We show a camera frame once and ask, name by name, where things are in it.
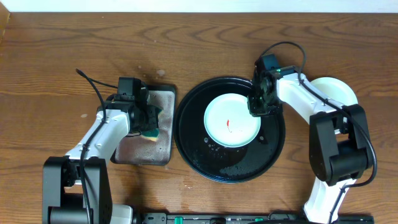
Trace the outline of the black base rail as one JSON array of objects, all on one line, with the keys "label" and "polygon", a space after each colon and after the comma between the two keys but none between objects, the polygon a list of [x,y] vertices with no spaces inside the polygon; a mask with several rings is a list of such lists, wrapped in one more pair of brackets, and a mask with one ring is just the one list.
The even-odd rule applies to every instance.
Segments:
[{"label": "black base rail", "polygon": [[312,223],[302,214],[271,213],[269,215],[187,215],[166,213],[138,213],[132,224],[258,224]]}]

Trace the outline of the light blue plate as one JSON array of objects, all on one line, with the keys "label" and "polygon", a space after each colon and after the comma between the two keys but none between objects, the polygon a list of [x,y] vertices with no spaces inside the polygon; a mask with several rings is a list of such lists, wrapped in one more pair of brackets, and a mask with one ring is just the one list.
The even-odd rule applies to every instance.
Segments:
[{"label": "light blue plate", "polygon": [[311,84],[324,92],[330,98],[343,103],[346,106],[355,105],[353,104],[353,90],[349,85],[343,81],[332,78],[322,77],[311,81]]},{"label": "light blue plate", "polygon": [[214,98],[206,107],[203,122],[214,142],[232,148],[249,144],[261,128],[260,117],[249,112],[248,99],[237,93]]}]

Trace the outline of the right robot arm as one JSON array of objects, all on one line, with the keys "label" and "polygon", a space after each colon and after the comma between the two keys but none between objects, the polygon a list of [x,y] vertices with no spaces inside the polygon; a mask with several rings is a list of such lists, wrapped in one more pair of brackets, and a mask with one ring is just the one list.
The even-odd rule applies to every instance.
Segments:
[{"label": "right robot arm", "polygon": [[303,211],[310,223],[334,223],[347,191],[370,184],[376,176],[364,109],[333,99],[296,68],[255,71],[252,84],[252,114],[279,113],[286,103],[308,123],[315,182]]}]

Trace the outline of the round black tray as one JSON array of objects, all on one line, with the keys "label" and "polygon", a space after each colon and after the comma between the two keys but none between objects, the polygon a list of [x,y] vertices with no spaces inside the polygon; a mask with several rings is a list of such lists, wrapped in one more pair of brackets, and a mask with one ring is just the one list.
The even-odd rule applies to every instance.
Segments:
[{"label": "round black tray", "polygon": [[185,162],[204,177],[224,183],[259,177],[278,159],[285,141],[283,112],[262,116],[256,137],[241,147],[218,144],[205,130],[205,109],[211,100],[226,93],[248,96],[251,81],[237,77],[207,80],[189,91],[174,116],[174,139]]}]

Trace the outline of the green yellow sponge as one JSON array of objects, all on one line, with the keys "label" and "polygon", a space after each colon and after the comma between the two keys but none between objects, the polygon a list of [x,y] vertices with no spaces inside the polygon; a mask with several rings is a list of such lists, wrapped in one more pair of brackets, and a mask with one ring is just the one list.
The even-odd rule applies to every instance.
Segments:
[{"label": "green yellow sponge", "polygon": [[149,113],[148,120],[145,129],[141,131],[141,135],[145,139],[156,142],[160,134],[159,116],[162,113],[162,109],[150,106],[147,112]]}]

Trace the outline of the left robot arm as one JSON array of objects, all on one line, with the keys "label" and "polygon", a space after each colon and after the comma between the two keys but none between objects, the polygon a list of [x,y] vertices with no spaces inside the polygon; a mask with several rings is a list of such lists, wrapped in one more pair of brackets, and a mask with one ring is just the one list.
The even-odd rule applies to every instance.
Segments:
[{"label": "left robot arm", "polygon": [[131,101],[106,101],[82,140],[43,166],[43,223],[132,223],[134,210],[112,201],[107,165],[132,133],[158,128],[161,109]]}]

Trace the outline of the yellow plate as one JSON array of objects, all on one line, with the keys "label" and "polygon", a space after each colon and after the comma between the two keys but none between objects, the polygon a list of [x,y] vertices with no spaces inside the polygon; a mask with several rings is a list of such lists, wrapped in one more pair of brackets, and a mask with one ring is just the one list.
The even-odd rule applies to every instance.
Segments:
[{"label": "yellow plate", "polygon": [[353,104],[358,104],[358,98],[355,92],[353,92]]}]

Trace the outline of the rectangular black soapy tray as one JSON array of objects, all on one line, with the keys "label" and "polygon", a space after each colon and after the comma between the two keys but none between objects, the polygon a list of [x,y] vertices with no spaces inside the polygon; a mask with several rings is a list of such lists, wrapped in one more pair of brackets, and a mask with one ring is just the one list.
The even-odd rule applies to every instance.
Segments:
[{"label": "rectangular black soapy tray", "polygon": [[170,160],[176,89],[173,85],[149,85],[148,89],[148,104],[162,109],[159,138],[154,142],[141,134],[126,136],[112,155],[115,164],[164,166]]}]

